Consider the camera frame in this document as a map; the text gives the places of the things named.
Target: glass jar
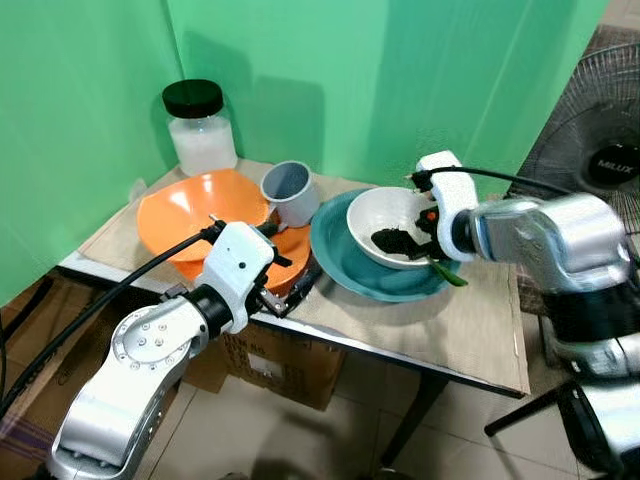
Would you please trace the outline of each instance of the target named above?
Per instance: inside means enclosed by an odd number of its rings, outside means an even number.
[[[234,168],[238,163],[221,88],[209,80],[181,80],[162,92],[169,133],[189,175]]]

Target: orange bowl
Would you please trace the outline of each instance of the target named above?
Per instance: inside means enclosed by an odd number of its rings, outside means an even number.
[[[232,169],[187,178],[143,198],[138,208],[138,235],[154,255],[166,251],[201,228],[211,225],[209,214],[225,222],[260,225],[269,204],[260,188]],[[211,250],[204,240],[177,253],[171,262],[202,262]]]
[[[271,241],[278,247],[280,255],[293,262],[293,265],[289,267],[274,264],[267,270],[269,281],[266,287],[273,293],[280,296],[286,295],[302,274],[311,254],[310,231],[309,225],[302,228],[287,228],[271,238]],[[193,281],[202,273],[203,263],[204,261],[200,260],[175,262],[174,265],[182,275]]]

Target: black cable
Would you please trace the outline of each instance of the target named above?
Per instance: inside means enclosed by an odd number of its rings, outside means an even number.
[[[508,175],[506,173],[495,172],[493,170],[486,170],[484,168],[472,168],[472,167],[438,167],[431,170],[422,170],[415,172],[411,175],[411,180],[416,184],[416,187],[420,189],[431,190],[431,177],[436,173],[443,172],[460,172],[460,173],[472,173],[475,175],[484,175],[485,177],[499,178],[501,180],[508,180],[514,183],[521,183],[522,185],[528,185],[530,187],[542,188],[553,193],[560,195],[569,195],[572,192],[566,188],[551,185],[550,183],[540,182],[531,178],[519,177],[518,175]]]
[[[0,372],[0,401],[4,398],[4,386],[7,382],[7,342],[2,327],[2,312],[0,311],[0,355],[2,356],[2,372]]]
[[[24,306],[20,313],[14,317],[9,325],[4,330],[4,341],[8,342],[9,339],[16,333],[16,330],[22,326],[24,322],[26,322],[29,315],[33,313],[38,305],[44,300],[51,290],[51,286],[53,285],[53,279],[51,277],[44,277],[44,280],[40,285],[38,285],[38,289],[35,291],[33,296],[29,299],[27,304]]]
[[[78,317],[76,317],[73,322],[71,322],[62,332],[60,332],[20,374],[11,389],[7,392],[7,396],[2,400],[2,405],[0,405],[0,420],[2,420],[13,402],[23,392],[27,385],[29,385],[31,380],[40,372],[44,364],[51,358],[51,356],[53,356],[58,347],[60,347],[60,345],[62,345],[65,340],[67,340],[73,334],[73,332],[80,328],[82,324],[89,320],[107,303],[109,303],[120,293],[122,293],[131,283],[143,276],[149,270],[155,268],[168,258],[175,255],[176,253],[184,250],[198,240],[207,240],[213,243],[220,234],[220,225],[224,225],[224,222],[216,222],[214,225],[200,230],[199,233],[184,240],[178,245],[171,247],[169,250],[158,255],[157,257],[151,259],[142,267],[132,272],[124,280],[120,281],[115,287],[102,295],[98,300],[95,301],[95,303],[93,303],[84,312],[78,315]]]

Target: green backdrop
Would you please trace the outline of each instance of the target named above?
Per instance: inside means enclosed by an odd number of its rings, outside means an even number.
[[[158,95],[182,69],[222,85],[247,158],[398,184],[450,148],[514,172],[606,3],[3,2],[0,305],[175,164]]]

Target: black lid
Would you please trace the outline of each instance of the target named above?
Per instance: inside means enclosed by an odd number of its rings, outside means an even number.
[[[162,92],[164,106],[174,117],[202,118],[220,111],[222,90],[210,80],[180,80]]]

